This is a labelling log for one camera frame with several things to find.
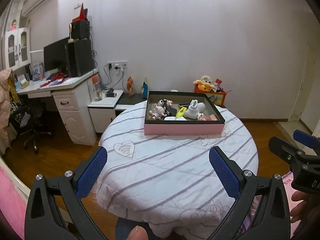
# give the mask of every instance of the chair base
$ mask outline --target chair base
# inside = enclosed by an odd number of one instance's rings
[[[36,130],[32,130],[33,134],[27,139],[25,140],[25,142],[23,143],[23,146],[26,149],[28,149],[28,143],[33,139],[33,149],[35,151],[36,154],[38,154],[39,152],[39,148],[36,145],[36,140],[39,138],[40,134],[47,134],[47,135],[52,135],[51,132],[38,132]]]

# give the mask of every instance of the round table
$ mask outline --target round table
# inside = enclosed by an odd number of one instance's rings
[[[234,202],[209,163],[209,149],[219,146],[256,174],[252,136],[220,107],[226,120],[221,135],[145,136],[146,104],[121,113],[101,137],[108,161],[98,178],[98,203],[119,217],[147,222],[161,238],[174,230],[188,240],[207,239]]]

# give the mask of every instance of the yellow highlighter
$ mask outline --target yellow highlighter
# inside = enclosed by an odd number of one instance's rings
[[[182,117],[184,115],[184,112],[187,110],[186,107],[182,107],[179,112],[176,114],[176,118]]]

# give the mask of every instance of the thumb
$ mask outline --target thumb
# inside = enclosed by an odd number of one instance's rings
[[[143,227],[136,226],[130,232],[127,240],[148,240],[148,234]]]

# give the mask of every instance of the blue gripper pad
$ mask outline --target blue gripper pad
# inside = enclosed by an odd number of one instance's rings
[[[244,186],[241,168],[218,147],[212,147],[209,161],[229,197],[238,199]]]
[[[320,141],[318,138],[308,135],[300,130],[295,130],[293,132],[293,138],[297,141],[302,143],[303,145],[307,146],[310,149],[320,147]]]
[[[81,162],[75,169],[73,187],[76,189],[76,195],[79,200],[88,196],[104,165],[107,163],[107,158],[107,150],[99,146],[87,160]]]

